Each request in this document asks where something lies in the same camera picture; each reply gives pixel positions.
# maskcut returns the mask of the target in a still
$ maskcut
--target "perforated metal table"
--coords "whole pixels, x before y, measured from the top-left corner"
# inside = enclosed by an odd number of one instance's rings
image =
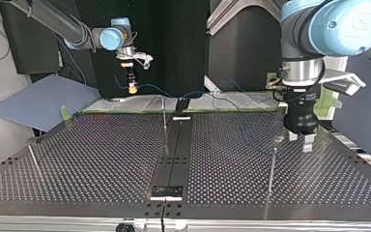
[[[371,166],[320,129],[289,142],[281,114],[82,114],[0,164],[0,216],[371,221]],[[277,148],[272,194],[271,150]],[[155,186],[183,201],[151,201]]]

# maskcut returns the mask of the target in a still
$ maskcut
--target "vertical metal pin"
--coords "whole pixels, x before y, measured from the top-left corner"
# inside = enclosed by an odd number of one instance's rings
[[[38,165],[38,161],[36,160],[35,153],[33,152],[32,145],[28,145],[29,152],[31,153],[33,163]]]
[[[277,148],[273,148],[271,156],[271,170],[270,170],[270,181],[268,183],[268,193],[272,193],[272,183],[273,183],[273,172],[275,170],[276,154],[278,152]]]
[[[165,115],[165,98],[161,97],[162,119],[164,121],[164,130],[167,131],[167,118]]]

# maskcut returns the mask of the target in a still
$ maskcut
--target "mounting hole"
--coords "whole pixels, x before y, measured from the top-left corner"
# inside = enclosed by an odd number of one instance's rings
[[[338,23],[336,21],[331,21],[328,23],[328,28],[329,29],[335,29],[338,26]]]

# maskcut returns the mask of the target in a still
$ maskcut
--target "metal rod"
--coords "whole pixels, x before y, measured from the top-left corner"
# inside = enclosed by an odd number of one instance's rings
[[[272,183],[273,183],[273,172],[275,170],[276,154],[278,152],[277,148],[273,148],[271,156],[271,170],[270,170],[270,181],[268,183],[268,193],[272,193]]]
[[[63,14],[50,1],[34,0],[32,11],[26,0],[10,2],[26,14],[30,14],[35,20],[56,32],[71,43],[79,43],[83,38],[83,28],[72,17]]]
[[[167,117],[165,115],[165,98],[161,97],[162,119],[164,121],[164,130],[167,130]]]
[[[36,160],[35,153],[33,152],[32,145],[28,145],[29,152],[32,156],[33,163],[38,165],[38,161]]]

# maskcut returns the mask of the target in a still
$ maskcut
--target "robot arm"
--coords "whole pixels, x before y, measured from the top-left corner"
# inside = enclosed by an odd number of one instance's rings
[[[131,94],[137,93],[137,77],[133,72],[134,61],[145,70],[150,68],[153,57],[136,52],[133,45],[136,33],[132,33],[128,18],[112,18],[111,26],[90,29],[86,24],[72,16],[60,12],[47,0],[2,0],[13,4],[28,16],[56,32],[65,39],[72,49],[104,48],[117,52],[121,66],[125,69],[128,89]]]
[[[371,0],[289,1],[282,7],[281,29],[283,93],[278,100],[288,104],[285,128],[305,135],[308,152],[318,127],[313,108],[321,96],[323,57],[371,56]]]

